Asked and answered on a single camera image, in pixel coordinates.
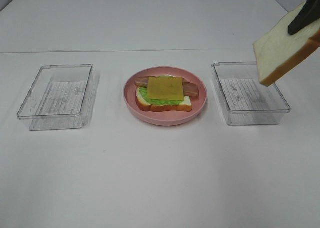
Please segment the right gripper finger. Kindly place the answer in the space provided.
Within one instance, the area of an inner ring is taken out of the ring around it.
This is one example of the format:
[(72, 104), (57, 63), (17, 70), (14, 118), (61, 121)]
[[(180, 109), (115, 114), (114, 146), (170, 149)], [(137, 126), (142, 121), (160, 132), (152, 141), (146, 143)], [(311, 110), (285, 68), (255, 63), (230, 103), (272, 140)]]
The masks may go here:
[(288, 26), (288, 34), (293, 36), (306, 26), (320, 18), (320, 0), (307, 0), (296, 16)]

